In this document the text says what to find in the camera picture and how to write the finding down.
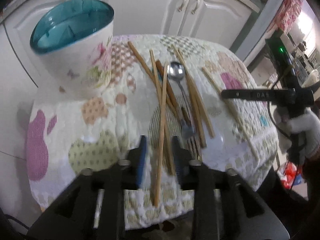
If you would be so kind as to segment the white gloved right hand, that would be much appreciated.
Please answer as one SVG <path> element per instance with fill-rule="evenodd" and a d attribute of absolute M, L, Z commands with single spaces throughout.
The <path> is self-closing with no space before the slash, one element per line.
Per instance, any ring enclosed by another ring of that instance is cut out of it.
<path fill-rule="evenodd" d="M 277 107 L 273 117 L 275 123 L 286 134 L 300 134 L 305 132 L 306 146 L 300 151 L 300 164 L 305 159 L 311 161 L 319 159 L 319 118 L 310 108 L 306 108 L 304 114 L 299 117 L 289 119 L 285 114 L 285 109 Z"/>

